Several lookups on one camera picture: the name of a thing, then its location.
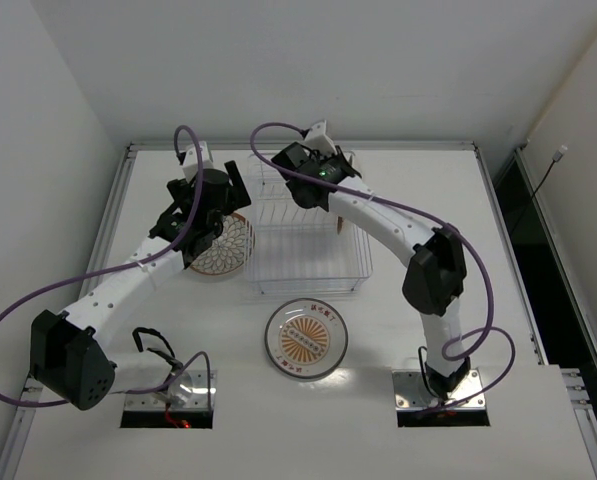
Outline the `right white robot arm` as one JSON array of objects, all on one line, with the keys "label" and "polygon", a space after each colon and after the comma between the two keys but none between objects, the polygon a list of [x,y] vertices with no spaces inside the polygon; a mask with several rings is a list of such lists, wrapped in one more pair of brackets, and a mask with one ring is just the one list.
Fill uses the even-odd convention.
[{"label": "right white robot arm", "polygon": [[437,397],[448,399],[470,369],[460,339],[459,297],[464,291],[466,264],[457,236],[447,228],[431,228],[374,200],[343,192],[346,187],[373,193],[341,152],[321,159],[294,142],[271,162],[285,170],[282,177],[299,207],[321,208],[352,222],[405,267],[402,293],[421,317],[427,383]]}]

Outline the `sunburst pattern plate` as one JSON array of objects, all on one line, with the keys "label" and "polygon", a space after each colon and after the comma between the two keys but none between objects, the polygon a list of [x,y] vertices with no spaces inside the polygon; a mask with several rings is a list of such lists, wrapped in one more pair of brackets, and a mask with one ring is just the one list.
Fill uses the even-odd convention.
[{"label": "sunburst pattern plate", "polygon": [[280,305],[265,326],[264,348],[283,374],[301,380],[318,380],[342,363],[349,333],[342,315],[315,298],[297,298]]}]

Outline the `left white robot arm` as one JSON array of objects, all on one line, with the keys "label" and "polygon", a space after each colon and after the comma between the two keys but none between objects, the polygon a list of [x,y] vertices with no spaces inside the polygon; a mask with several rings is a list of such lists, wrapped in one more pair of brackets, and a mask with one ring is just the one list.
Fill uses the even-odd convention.
[{"label": "left white robot arm", "polygon": [[167,189],[172,204],[121,271],[61,313],[45,310],[32,323],[31,376],[82,411],[111,393],[165,390],[184,372],[169,348],[123,355],[106,350],[138,307],[212,246],[228,216],[251,203],[233,161],[222,169],[205,165]]}]

